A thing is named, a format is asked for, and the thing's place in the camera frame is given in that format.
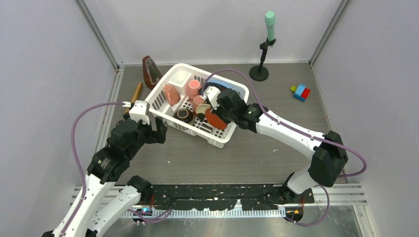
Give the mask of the orange saucer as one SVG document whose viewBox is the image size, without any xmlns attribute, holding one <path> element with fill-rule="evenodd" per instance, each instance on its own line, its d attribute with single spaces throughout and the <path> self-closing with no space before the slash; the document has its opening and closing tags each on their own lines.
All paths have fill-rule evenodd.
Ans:
<svg viewBox="0 0 419 237">
<path fill-rule="evenodd" d="M 205 112 L 205 117 L 208 123 L 216 129 L 225 130 L 227 128 L 227 124 L 211 111 L 212 109 L 209 108 Z"/>
</svg>

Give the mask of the dark green square plate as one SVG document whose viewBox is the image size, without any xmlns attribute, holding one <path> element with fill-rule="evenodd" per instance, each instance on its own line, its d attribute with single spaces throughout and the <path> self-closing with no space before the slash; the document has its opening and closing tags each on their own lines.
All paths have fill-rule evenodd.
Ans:
<svg viewBox="0 0 419 237">
<path fill-rule="evenodd" d="M 215 83 L 215 82 L 207 82 L 206 84 L 205 84 L 205 86 L 203 86 L 203 87 L 201 87 L 200 89 L 199 89 L 199 94 L 200 95 L 202 95 L 202 93 L 208 88 L 208 87 L 211 87 L 211 86 L 213 86 L 213 87 L 216 87 L 217 89 L 219 89 L 220 91 L 224 91 L 224 90 L 226 90 L 227 89 L 227 87 L 226 86 L 224 86 L 224 85 L 222 85 L 222 84 L 219 84 L 219 83 Z"/>
</svg>

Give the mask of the brown ceramic bowl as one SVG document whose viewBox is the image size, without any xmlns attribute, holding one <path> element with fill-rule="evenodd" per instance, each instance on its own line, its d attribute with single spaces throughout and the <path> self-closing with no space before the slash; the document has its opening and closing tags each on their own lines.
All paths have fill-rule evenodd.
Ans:
<svg viewBox="0 0 419 237">
<path fill-rule="evenodd" d="M 187 123 L 187 124 L 193 124 L 194 123 L 194 115 L 191 110 L 188 110 L 186 108 L 182 108 L 177 110 L 173 117 L 181 122 Z"/>
</svg>

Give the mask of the cream patterned plate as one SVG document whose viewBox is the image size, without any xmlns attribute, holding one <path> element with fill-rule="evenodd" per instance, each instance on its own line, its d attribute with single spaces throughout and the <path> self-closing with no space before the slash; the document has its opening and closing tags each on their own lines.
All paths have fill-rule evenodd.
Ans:
<svg viewBox="0 0 419 237">
<path fill-rule="evenodd" d="M 196 114 L 197 114 L 197 117 L 199 117 L 200 119 L 201 118 L 205 118 L 205 114 L 206 114 L 206 111 L 208 110 L 208 109 L 210 109 L 211 110 L 211 105 L 209 105 L 209 104 L 200 104 L 200 105 L 198 105 L 197 107 L 196 107 Z"/>
</svg>

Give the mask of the pink mug with handle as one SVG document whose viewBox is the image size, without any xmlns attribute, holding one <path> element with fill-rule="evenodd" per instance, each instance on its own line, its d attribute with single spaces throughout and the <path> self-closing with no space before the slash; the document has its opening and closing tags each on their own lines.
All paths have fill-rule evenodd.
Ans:
<svg viewBox="0 0 419 237">
<path fill-rule="evenodd" d="M 176 90 L 176 88 L 170 84 L 167 84 L 163 87 L 163 93 L 167 102 L 174 106 L 180 102 L 180 94 Z"/>
</svg>

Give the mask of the white mug pink handle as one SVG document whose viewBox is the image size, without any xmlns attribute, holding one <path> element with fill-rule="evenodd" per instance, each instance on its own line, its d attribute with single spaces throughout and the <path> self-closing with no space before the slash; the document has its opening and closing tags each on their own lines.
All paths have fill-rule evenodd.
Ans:
<svg viewBox="0 0 419 237">
<path fill-rule="evenodd" d="M 192 101 L 192 105 L 193 105 L 193 113 L 195 114 L 195 115 L 197 115 L 196 114 L 196 107 L 198 106 L 198 105 L 200 105 L 200 104 L 204 104 L 205 103 L 205 101 L 204 101 L 204 99 L 201 97 L 201 96 L 196 96 L 194 99 L 193 99 L 193 101 Z"/>
</svg>

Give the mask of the white plastic dish rack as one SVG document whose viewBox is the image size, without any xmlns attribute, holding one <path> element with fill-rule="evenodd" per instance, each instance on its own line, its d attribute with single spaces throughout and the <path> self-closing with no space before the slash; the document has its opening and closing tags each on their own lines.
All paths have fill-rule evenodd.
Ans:
<svg viewBox="0 0 419 237">
<path fill-rule="evenodd" d="M 237 127 L 235 124 L 231 123 L 227 125 L 226 129 L 220 130 L 212 127 L 206 119 L 201 122 L 198 118 L 194 118 L 193 123 L 187 124 L 174 117 L 175 112 L 179 109 L 193 109 L 186 93 L 187 84 L 193 79 L 203 83 L 210 74 L 208 71 L 188 64 L 176 64 L 163 75 L 145 101 L 150 104 L 149 112 L 156 117 L 162 117 L 169 126 L 191 136 L 200 136 L 206 139 L 209 144 L 223 148 Z M 169 104 L 164 95 L 163 88 L 166 85 L 174 87 L 180 95 L 180 102 L 173 106 Z"/>
</svg>

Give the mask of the pink cup white inside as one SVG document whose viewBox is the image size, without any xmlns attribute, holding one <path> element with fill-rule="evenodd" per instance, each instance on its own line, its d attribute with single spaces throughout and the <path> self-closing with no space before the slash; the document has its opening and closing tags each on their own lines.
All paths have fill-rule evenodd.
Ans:
<svg viewBox="0 0 419 237">
<path fill-rule="evenodd" d="M 201 83 L 199 80 L 193 79 L 187 84 L 186 95 L 190 101 L 199 95 L 199 89 L 201 88 Z"/>
</svg>

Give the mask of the light blue plate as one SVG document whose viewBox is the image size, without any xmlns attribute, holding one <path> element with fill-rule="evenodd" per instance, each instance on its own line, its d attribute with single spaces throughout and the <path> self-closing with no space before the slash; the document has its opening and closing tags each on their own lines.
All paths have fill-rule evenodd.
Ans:
<svg viewBox="0 0 419 237">
<path fill-rule="evenodd" d="M 240 96 L 240 98 L 241 99 L 244 99 L 245 98 L 245 95 L 246 95 L 246 91 L 245 90 L 243 90 L 240 86 L 237 86 L 236 84 L 231 84 L 231 83 L 229 83 L 229 82 L 226 82 L 225 83 L 225 87 L 226 88 L 230 88 L 230 89 L 232 89 L 232 90 L 234 90 L 234 91 L 236 91 L 237 93 L 238 93 L 238 95 Z"/>
</svg>

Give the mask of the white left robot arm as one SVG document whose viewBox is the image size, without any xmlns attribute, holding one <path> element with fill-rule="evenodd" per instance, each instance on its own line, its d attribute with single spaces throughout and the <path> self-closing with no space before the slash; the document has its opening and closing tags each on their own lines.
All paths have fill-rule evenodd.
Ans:
<svg viewBox="0 0 419 237">
<path fill-rule="evenodd" d="M 106 146 L 92 157 L 85 177 L 86 191 L 77 195 L 60 225 L 43 233 L 44 237 L 101 237 L 133 205 L 151 200 L 151 183 L 135 175 L 116 198 L 99 208 L 139 149 L 145 144 L 165 142 L 168 128 L 161 117 L 156 117 L 155 122 L 156 130 L 143 121 L 119 121 Z"/>
</svg>

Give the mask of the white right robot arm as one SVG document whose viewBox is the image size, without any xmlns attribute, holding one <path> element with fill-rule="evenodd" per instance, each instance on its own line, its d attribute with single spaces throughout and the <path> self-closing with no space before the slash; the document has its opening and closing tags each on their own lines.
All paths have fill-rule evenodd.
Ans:
<svg viewBox="0 0 419 237">
<path fill-rule="evenodd" d="M 230 88 L 220 91 L 210 87 L 206 94 L 213 113 L 226 124 L 233 122 L 241 129 L 275 138 L 310 159 L 307 167 L 290 174 L 273 194 L 281 204 L 296 202 L 302 193 L 317 185 L 332 187 L 335 184 L 348 161 L 339 134 L 309 131 L 283 120 L 259 103 L 246 104 L 238 92 Z"/>
</svg>

